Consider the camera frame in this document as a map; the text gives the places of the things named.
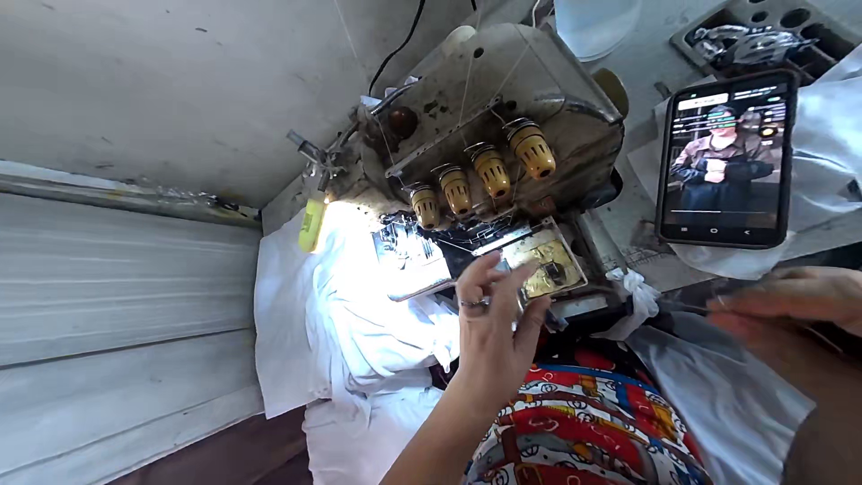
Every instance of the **finger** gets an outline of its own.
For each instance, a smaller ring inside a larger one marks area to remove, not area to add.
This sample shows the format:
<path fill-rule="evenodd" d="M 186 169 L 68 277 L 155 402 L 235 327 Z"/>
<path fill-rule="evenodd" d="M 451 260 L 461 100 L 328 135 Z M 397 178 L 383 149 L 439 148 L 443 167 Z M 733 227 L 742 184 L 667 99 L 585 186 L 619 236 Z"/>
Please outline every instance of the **finger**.
<path fill-rule="evenodd" d="M 459 301 L 476 302 L 484 297 L 482 286 L 490 284 L 495 275 L 491 270 L 500 262 L 500 252 L 493 251 L 470 263 L 455 284 Z"/>
<path fill-rule="evenodd" d="M 766 276 L 767 280 L 799 280 L 803 278 L 831 278 L 852 273 L 851 269 L 831 268 L 823 266 L 800 266 L 795 268 L 778 268 Z"/>
<path fill-rule="evenodd" d="M 541 326 L 545 323 L 545 313 L 551 307 L 551 297 L 543 296 L 529 302 L 524 314 L 518 321 L 515 331 L 515 352 L 518 355 L 532 359 L 539 342 Z"/>
<path fill-rule="evenodd" d="M 707 317 L 707 321 L 739 338 L 742 342 L 751 342 L 763 333 L 762 321 L 737 313 L 711 313 Z"/>
<path fill-rule="evenodd" d="M 498 281 L 504 280 L 506 276 L 509 276 L 509 273 L 498 271 L 496 269 L 489 269 L 488 273 L 485 274 L 485 284 L 497 283 Z"/>
<path fill-rule="evenodd" d="M 490 314 L 495 321 L 515 320 L 518 309 L 518 290 L 539 268 L 536 260 L 527 261 L 512 270 L 504 280 L 491 290 Z"/>
<path fill-rule="evenodd" d="M 725 311 L 756 317 L 791 317 L 814 320 L 838 320 L 844 317 L 842 305 L 834 305 L 831 288 L 817 279 L 769 280 L 746 288 L 720 301 L 710 302 L 714 311 Z"/>
<path fill-rule="evenodd" d="M 530 276 L 539 269 L 539 260 L 529 260 L 512 270 L 509 275 L 494 286 L 494 293 L 517 293 Z"/>

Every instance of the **hand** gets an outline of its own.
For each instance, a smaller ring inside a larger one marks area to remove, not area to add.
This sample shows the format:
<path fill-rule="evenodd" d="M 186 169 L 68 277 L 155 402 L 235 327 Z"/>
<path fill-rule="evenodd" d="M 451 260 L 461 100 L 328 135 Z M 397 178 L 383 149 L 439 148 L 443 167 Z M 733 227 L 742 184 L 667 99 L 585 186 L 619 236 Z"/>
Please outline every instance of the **hand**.
<path fill-rule="evenodd" d="M 790 317 L 830 321 L 862 337 L 862 272 L 779 269 L 755 287 L 711 301 L 709 309 L 714 312 L 709 316 L 712 323 L 743 335 L 749 328 L 759 328 L 764 318 Z"/>
<path fill-rule="evenodd" d="M 707 172 L 724 173 L 724 168 L 727 166 L 728 166 L 728 163 L 724 160 L 718 160 L 716 158 L 706 159 L 706 171 Z"/>
<path fill-rule="evenodd" d="M 718 184 L 724 181 L 724 172 L 707 172 L 706 175 L 703 176 L 703 181 Z"/>
<path fill-rule="evenodd" d="M 502 409 L 515 395 L 530 368 L 550 297 L 531 301 L 518 318 L 518 289 L 536 272 L 531 261 L 511 274 L 496 271 L 500 253 L 474 261 L 458 278 L 459 302 L 477 302 L 490 296 L 487 308 L 460 308 L 461 358 L 449 389 L 460 388 L 471 397 L 470 406 L 488 413 Z M 512 322 L 518 320 L 517 330 Z"/>

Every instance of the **colorful patterned fabric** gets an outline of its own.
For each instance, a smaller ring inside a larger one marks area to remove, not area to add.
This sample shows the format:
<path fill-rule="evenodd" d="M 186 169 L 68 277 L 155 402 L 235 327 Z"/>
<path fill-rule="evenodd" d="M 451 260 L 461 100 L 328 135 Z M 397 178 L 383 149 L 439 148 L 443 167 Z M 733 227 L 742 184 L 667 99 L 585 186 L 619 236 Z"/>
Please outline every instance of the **colorful patterned fabric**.
<path fill-rule="evenodd" d="M 683 422 L 645 373 L 614 372 L 589 351 L 575 357 L 590 368 L 529 370 L 473 454 L 465 483 L 711 483 Z"/>

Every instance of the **silver ring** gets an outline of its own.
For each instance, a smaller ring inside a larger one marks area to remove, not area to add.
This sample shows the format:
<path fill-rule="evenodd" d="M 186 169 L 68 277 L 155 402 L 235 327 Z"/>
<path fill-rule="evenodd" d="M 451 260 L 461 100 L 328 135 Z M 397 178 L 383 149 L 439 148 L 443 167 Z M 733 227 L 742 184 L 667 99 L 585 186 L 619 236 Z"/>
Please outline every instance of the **silver ring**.
<path fill-rule="evenodd" d="M 460 304 L 464 308 L 482 308 L 484 310 L 490 305 L 490 296 L 485 295 L 479 301 L 460 301 Z"/>

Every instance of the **wooden floor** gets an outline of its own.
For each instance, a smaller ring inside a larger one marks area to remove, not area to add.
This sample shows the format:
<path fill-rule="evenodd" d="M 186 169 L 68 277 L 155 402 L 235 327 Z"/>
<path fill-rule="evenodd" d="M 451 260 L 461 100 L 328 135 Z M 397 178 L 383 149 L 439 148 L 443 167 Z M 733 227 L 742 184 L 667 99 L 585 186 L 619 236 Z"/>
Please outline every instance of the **wooden floor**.
<path fill-rule="evenodd" d="M 254 416 L 114 480 L 111 485 L 311 484 L 304 408 Z"/>

